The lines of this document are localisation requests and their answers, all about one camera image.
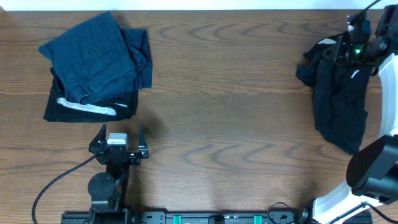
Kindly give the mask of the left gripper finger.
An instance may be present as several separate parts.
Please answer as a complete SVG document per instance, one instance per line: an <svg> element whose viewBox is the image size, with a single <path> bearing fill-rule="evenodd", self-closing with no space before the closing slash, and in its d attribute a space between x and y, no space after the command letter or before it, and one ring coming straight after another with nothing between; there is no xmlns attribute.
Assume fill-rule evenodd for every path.
<svg viewBox="0 0 398 224"><path fill-rule="evenodd" d="M89 144L88 150L91 153L98 153L106 143L106 125L103 124L97 135Z"/></svg>
<svg viewBox="0 0 398 224"><path fill-rule="evenodd" d="M149 150L147 147L147 143L144 137L144 126L141 124L139 126L139 153L141 156L141 159L148 159L149 158Z"/></svg>

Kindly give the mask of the black polo shirt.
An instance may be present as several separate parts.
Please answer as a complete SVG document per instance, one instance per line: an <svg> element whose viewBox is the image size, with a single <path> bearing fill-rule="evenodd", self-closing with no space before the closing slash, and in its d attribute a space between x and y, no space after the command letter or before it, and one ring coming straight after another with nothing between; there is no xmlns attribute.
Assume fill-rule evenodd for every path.
<svg viewBox="0 0 398 224"><path fill-rule="evenodd" d="M366 129L366 90L371 77L369 67L337 65L323 52L337 43L339 35L320 40L303 57L296 77L313 88L315 129L329 143L353 156L359 152Z"/></svg>

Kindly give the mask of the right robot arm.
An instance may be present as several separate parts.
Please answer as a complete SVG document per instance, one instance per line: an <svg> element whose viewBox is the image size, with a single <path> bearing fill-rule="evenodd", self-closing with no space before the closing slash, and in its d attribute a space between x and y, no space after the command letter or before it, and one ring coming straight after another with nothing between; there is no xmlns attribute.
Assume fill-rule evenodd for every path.
<svg viewBox="0 0 398 224"><path fill-rule="evenodd" d="M374 40L365 10L348 16L347 23L348 40L339 35L323 56L333 63L375 69L382 86L379 137L351 158L345 181L304 207L296 223L360 222L364 210L378 213L378 206L397 201L397 6L384 8Z"/></svg>

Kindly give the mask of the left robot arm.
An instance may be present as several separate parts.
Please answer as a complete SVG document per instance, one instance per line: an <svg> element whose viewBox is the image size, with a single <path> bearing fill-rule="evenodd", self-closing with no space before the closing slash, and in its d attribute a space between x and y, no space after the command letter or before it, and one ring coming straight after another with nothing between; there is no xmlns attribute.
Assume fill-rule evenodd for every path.
<svg viewBox="0 0 398 224"><path fill-rule="evenodd" d="M106 125L89 144L95 159L106 166L105 172L94 175L88 183L91 197L90 223L140 223L140 215L126 205L131 166L139 166L149 157L144 127L139 126L138 151L128 151L127 134L106 134Z"/></svg>

